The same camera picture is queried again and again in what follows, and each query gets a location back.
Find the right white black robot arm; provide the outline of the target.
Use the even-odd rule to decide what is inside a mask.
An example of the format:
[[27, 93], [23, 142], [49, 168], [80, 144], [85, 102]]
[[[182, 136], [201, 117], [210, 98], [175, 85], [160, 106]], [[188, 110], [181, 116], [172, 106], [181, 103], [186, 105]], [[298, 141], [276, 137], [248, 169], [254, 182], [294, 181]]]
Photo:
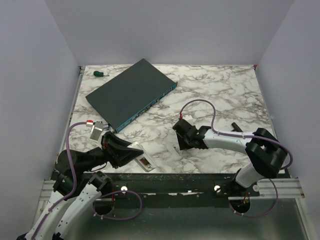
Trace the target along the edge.
[[250, 163], [238, 170], [230, 183], [230, 191], [241, 196], [255, 182], [275, 179], [281, 170], [288, 152], [278, 140], [264, 128], [253, 133], [223, 132], [210, 126], [197, 129], [185, 119], [173, 126], [179, 149], [225, 149], [247, 155]]

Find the white remote control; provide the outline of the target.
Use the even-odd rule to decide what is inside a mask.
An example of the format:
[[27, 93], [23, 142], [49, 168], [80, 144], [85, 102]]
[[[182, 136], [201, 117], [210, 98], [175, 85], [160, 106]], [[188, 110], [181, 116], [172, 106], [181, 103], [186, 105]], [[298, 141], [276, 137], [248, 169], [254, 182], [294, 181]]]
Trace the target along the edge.
[[157, 164], [155, 163], [153, 158], [147, 153], [147, 151], [140, 143], [133, 142], [128, 147], [143, 151], [143, 153], [136, 157], [134, 160], [145, 172], [148, 173], [157, 168]]

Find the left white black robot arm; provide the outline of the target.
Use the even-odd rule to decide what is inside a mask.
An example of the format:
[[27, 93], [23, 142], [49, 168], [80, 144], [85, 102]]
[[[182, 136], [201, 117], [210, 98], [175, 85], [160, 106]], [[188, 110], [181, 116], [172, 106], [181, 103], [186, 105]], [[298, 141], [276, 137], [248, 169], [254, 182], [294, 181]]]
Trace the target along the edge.
[[153, 169], [150, 156], [138, 142], [130, 143], [110, 131], [101, 146], [86, 152], [67, 148], [55, 165], [56, 179], [48, 203], [32, 229], [19, 240], [62, 240], [73, 222], [92, 203], [118, 193], [113, 180], [95, 167], [111, 164], [113, 168], [136, 161], [144, 171]]

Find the white battery cover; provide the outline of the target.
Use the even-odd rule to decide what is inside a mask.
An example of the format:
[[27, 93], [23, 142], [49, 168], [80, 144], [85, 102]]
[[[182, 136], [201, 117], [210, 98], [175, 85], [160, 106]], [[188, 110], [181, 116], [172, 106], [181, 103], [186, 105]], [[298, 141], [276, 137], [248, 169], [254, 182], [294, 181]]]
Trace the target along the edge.
[[178, 155], [181, 154], [181, 151], [180, 151], [176, 146], [174, 146], [173, 149], [175, 150], [175, 152], [176, 152]]

